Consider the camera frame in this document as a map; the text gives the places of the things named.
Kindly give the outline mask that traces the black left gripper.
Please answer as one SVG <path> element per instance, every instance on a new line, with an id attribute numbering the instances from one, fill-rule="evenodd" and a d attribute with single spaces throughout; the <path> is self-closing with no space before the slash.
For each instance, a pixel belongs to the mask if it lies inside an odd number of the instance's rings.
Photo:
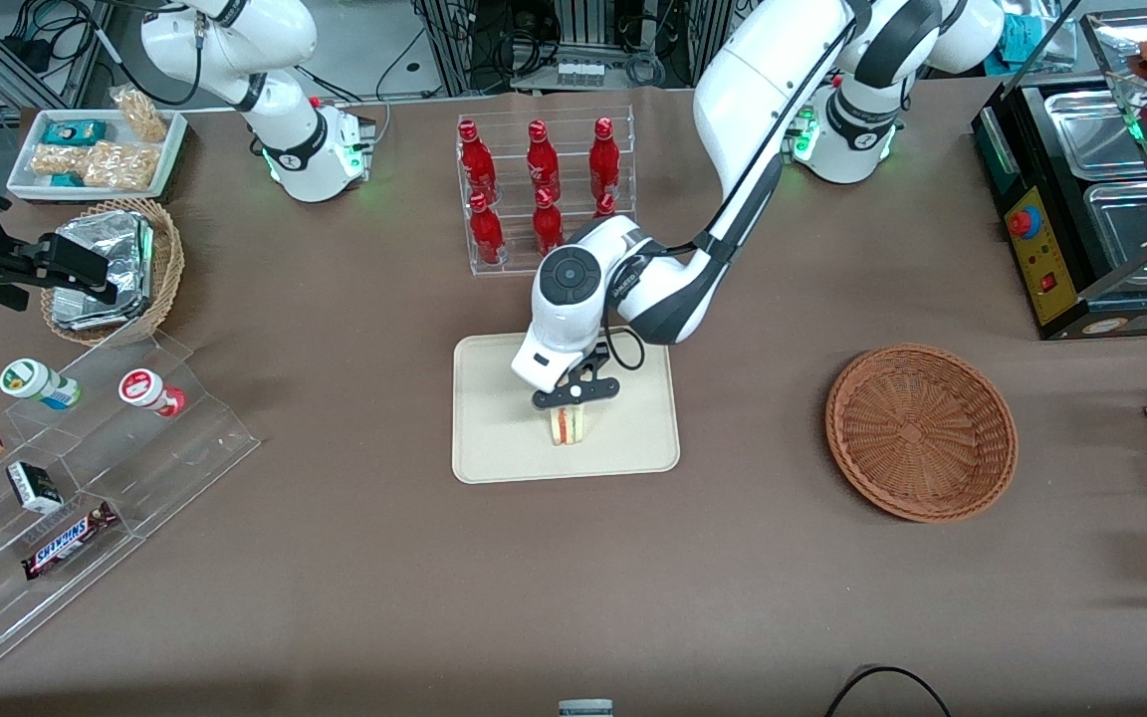
<path id="1" fill-rule="evenodd" d="M 565 403 L 588 403 L 611 399 L 621 392 L 615 377 L 601 377 L 599 372 L 611 358 L 607 344 L 595 344 L 580 363 L 574 364 L 551 393 L 535 391 L 532 406 L 537 411 L 555 411 Z"/>

